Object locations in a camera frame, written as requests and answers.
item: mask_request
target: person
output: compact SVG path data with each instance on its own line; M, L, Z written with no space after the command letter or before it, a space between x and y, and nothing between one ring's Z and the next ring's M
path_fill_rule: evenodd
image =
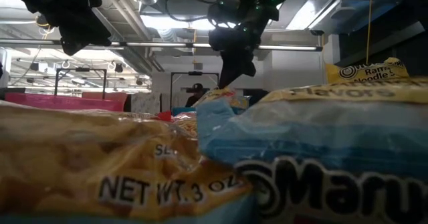
M193 84L191 91L193 95L187 99L186 107L192 107L204 94L203 86L199 83Z

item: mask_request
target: ceiling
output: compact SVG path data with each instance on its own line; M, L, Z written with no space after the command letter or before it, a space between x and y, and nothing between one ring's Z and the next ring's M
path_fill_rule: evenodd
M108 28L112 34L112 41L164 41L165 35L157 30L160 24L166 24L168 17L162 21L151 24L147 20L147 15L152 16L162 13L162 1L156 5L144 6L139 0L102 0L102 5L94 9L94 13ZM261 37L262 44L266 45L319 45L320 38L310 33L308 28L324 30L326 35L340 33L340 31L353 31L355 25L349 22L351 17L337 21L330 16L335 9L342 7L337 3L348 3L357 11L364 13L368 9L366 0L286 0L282 5L278 5L280 20L271 22ZM399 0L383 1L389 4L389 8L397 4ZM194 2L193 0L174 0L170 3L173 10L181 15L198 16L207 10L207 5ZM387 11L385 4L381 11ZM0 37L15 39L59 39L61 36L57 29L53 29L49 34L46 30L38 27L34 20L38 14L32 14L20 0L0 0ZM197 26L195 23L189 26L171 27L171 37L174 41L196 41L198 43L208 42L209 30ZM219 53L211 49L183 48L160 48L154 47L119 47L118 49L83 49L74 56L68 56L58 46L50 48L37 48L26 45L8 45L9 54L12 59L11 82L19 79L28 69L31 62L48 64L53 68L60 68L67 60L69 68L91 67L107 69L107 76L110 78L107 83L112 88L133 88L136 80L144 80L142 86L150 91L151 81L149 76L152 72L172 72L189 71L193 69L192 61L205 62L204 70L220 70L221 58ZM267 55L267 51L256 51L255 56L262 60ZM122 65L123 72L114 71L115 65ZM51 76L50 73L29 70L26 77ZM75 77L86 76L96 78L96 73L78 73ZM95 85L102 84L102 80L91 80ZM54 85L50 78L34 78L34 83L45 86ZM62 80L60 85L75 86L71 80ZM28 86L25 78L20 79L15 85Z

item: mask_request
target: cap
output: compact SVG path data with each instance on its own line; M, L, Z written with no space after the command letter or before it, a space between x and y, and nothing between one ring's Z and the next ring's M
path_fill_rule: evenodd
M193 84L192 89L193 89L193 91L195 91L195 92L202 91L202 90L203 90L203 85L202 85L202 84L200 84L200 83Z

